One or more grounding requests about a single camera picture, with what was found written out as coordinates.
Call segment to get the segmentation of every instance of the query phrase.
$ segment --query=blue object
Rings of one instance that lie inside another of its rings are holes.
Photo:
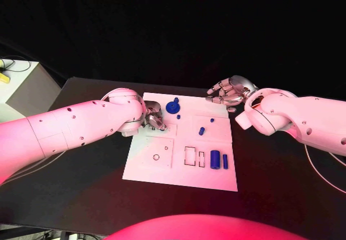
[[[170,101],[166,105],[166,111],[170,114],[176,114],[180,110],[180,105],[179,105],[179,98],[174,98],[174,101]]]
[[[206,130],[206,129],[204,129],[203,127],[199,129],[199,133],[197,133],[197,134],[199,134],[200,136],[203,135],[204,130]]]
[[[210,151],[210,169],[220,169],[220,152],[217,150]]]
[[[223,159],[223,169],[229,169],[229,161],[228,161],[228,155],[226,154],[222,155],[222,159]]]

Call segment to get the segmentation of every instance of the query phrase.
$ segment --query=white panel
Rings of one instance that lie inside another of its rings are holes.
[[[179,98],[180,119],[166,112],[166,104]],[[210,103],[202,97],[144,93],[142,99],[160,103],[163,123],[168,131],[138,129],[132,136],[122,179],[171,184],[197,188],[238,191],[232,151],[232,133],[226,106]],[[170,167],[163,163],[161,154],[171,141]],[[210,169],[210,151],[228,156],[228,169]]]

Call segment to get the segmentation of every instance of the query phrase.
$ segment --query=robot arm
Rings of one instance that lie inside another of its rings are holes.
[[[206,100],[228,106],[243,102],[243,112],[235,121],[243,129],[251,126],[269,136],[285,131],[295,140],[333,154],[346,156],[346,102],[308,96],[297,97],[291,92],[256,86],[241,76],[220,81],[207,91],[219,89],[219,97]]]
[[[137,93],[118,88],[93,100],[0,123],[0,184],[26,165],[105,138],[137,134],[142,123],[166,129],[158,109],[147,110]]]

